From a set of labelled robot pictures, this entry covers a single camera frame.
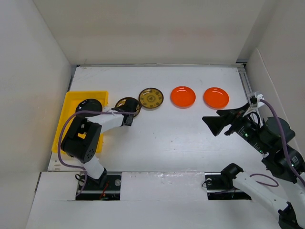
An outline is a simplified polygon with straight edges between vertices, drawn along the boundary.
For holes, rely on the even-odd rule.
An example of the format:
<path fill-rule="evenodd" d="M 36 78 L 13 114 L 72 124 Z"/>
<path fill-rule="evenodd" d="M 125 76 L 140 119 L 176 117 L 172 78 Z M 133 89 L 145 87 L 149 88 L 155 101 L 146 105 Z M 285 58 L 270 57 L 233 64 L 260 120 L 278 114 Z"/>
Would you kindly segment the black glossy plate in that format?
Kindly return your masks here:
<path fill-rule="evenodd" d="M 75 112 L 83 110 L 101 112 L 102 104 L 97 99 L 86 99 L 77 105 Z"/>

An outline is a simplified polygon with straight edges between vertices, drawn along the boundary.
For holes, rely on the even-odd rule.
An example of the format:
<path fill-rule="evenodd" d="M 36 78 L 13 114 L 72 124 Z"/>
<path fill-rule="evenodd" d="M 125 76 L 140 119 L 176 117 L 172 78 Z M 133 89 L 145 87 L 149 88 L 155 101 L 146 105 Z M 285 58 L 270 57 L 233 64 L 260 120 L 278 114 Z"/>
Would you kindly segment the orange plate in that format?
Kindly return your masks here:
<path fill-rule="evenodd" d="M 211 108 L 221 109 L 229 104 L 228 93 L 219 87 L 210 87 L 203 94 L 204 102 Z"/>
<path fill-rule="evenodd" d="M 190 87 L 178 86 L 171 91 L 170 99 L 175 106 L 187 108 L 194 104 L 196 94 Z"/>

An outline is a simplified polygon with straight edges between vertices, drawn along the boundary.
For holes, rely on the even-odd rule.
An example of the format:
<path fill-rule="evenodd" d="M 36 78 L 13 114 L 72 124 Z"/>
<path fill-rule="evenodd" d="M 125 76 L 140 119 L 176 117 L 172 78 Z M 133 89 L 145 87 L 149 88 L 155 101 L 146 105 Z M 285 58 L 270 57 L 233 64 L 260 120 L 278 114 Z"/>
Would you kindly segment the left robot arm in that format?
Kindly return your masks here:
<path fill-rule="evenodd" d="M 95 155 L 100 135 L 117 127 L 131 126 L 140 109 L 140 103 L 132 97 L 123 98 L 121 105 L 106 112 L 96 99 L 84 100 L 77 106 L 77 114 L 61 141 L 61 150 L 83 164 L 95 189 L 103 188 L 107 180 L 107 170 Z"/>

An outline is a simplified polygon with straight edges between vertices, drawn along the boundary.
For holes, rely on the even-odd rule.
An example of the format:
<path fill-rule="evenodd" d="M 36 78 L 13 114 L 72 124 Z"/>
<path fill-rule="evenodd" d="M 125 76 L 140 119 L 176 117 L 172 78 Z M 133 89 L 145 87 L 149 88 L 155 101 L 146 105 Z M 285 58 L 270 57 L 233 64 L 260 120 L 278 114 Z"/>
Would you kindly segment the yellow brown patterned plate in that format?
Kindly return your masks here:
<path fill-rule="evenodd" d="M 134 113 L 134 117 L 136 117 L 140 113 L 142 106 L 137 99 L 133 97 L 125 97 L 120 99 L 116 103 L 115 107 L 118 107 L 119 109 L 126 112 Z"/>
<path fill-rule="evenodd" d="M 138 100 L 142 107 L 155 109 L 161 106 L 164 101 L 164 96 L 157 88 L 146 88 L 140 92 Z"/>

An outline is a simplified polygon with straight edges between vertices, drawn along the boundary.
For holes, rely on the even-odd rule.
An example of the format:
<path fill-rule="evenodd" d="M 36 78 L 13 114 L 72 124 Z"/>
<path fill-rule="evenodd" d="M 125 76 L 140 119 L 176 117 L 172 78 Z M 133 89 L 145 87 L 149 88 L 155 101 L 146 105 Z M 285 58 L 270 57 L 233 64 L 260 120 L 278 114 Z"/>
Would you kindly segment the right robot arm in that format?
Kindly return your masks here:
<path fill-rule="evenodd" d="M 282 199 L 263 184 L 255 181 L 244 169 L 235 163 L 226 166 L 219 174 L 222 191 L 212 195 L 222 197 L 240 190 L 257 201 L 278 220 L 282 229 L 303 229 L 305 227 L 305 161 L 302 155 L 288 145 L 295 137 L 289 124 L 279 118 L 274 108 L 261 99 L 258 104 L 266 105 L 272 116 L 259 125 L 253 121 L 253 104 L 231 110 L 218 110 L 217 116 L 204 116 L 214 136 L 229 126 L 226 136 L 237 133 L 250 146 L 262 155 L 262 163 L 273 175 L 276 184 L 281 185 L 287 199 Z"/>

